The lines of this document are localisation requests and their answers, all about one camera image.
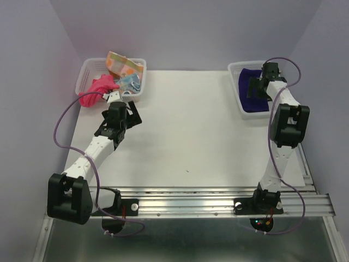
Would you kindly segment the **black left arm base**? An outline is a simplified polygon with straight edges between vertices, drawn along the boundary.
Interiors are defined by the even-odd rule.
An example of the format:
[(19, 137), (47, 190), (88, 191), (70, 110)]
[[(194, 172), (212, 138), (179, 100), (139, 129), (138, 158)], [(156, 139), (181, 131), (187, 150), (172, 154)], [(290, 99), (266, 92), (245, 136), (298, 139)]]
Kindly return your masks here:
[[(143, 222), (131, 219), (139, 214), (139, 199), (122, 199), (121, 192), (117, 189), (102, 187), (98, 199), (99, 207), (96, 215), (104, 216), (102, 229), (105, 235), (110, 237), (128, 237), (144, 231)], [(134, 232), (122, 232), (127, 225), (137, 225), (138, 230)]]

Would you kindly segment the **purple towel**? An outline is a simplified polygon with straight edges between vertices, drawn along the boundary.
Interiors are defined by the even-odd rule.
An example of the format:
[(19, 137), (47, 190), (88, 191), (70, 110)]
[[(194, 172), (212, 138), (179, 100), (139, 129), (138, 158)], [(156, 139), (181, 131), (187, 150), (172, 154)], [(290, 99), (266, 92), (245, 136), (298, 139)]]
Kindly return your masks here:
[(258, 79), (261, 73), (262, 70), (250, 70), (246, 68), (243, 68), (240, 73), (238, 79), (239, 99), (243, 110), (247, 113), (269, 111), (268, 100), (266, 98), (259, 98), (255, 88), (251, 96), (248, 97), (250, 79)]

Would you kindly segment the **pink towel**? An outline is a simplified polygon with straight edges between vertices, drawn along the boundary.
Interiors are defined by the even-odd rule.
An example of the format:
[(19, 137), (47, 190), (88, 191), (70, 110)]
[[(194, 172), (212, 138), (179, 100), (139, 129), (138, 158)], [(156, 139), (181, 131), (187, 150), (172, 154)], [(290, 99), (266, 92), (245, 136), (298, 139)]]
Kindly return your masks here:
[(91, 87), (86, 92), (79, 93), (80, 105), (90, 108), (99, 102), (104, 94), (119, 88), (120, 85), (114, 82), (112, 75), (103, 74), (99, 79), (93, 80)]

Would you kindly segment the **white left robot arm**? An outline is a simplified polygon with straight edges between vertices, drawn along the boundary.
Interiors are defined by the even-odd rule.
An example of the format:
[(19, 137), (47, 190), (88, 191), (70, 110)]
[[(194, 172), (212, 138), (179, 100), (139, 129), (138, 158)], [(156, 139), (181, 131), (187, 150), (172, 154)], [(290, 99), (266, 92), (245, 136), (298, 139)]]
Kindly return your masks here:
[(86, 224), (96, 212), (116, 215), (122, 211), (122, 197), (117, 189), (90, 190), (92, 179), (99, 182), (98, 168), (118, 148), (127, 129), (141, 124), (134, 102), (112, 102), (103, 111), (102, 121), (88, 147), (61, 174), (53, 174), (48, 181), (47, 214), (76, 224)]

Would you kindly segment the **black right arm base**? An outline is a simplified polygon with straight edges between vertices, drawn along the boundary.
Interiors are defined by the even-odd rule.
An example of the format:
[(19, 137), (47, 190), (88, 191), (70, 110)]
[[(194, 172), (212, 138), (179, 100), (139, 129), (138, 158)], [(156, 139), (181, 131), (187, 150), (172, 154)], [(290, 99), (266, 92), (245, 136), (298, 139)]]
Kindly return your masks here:
[(274, 226), (274, 216), (282, 215), (280, 192), (256, 189), (251, 197), (234, 198), (233, 213), (237, 216), (251, 216), (251, 226), (260, 232), (269, 233)]

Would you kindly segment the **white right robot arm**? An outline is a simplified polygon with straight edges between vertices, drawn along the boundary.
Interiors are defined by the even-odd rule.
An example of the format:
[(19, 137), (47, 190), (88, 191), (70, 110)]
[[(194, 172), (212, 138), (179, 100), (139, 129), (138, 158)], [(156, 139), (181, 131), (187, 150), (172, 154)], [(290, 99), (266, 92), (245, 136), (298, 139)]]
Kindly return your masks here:
[(251, 207), (257, 213), (282, 208), (280, 190), (287, 163), (305, 137), (310, 108), (293, 97), (288, 89), (291, 86), (281, 76), (278, 64), (271, 60), (264, 62), (259, 78), (249, 80), (248, 98), (272, 102), (267, 131), (269, 161), (251, 199)]

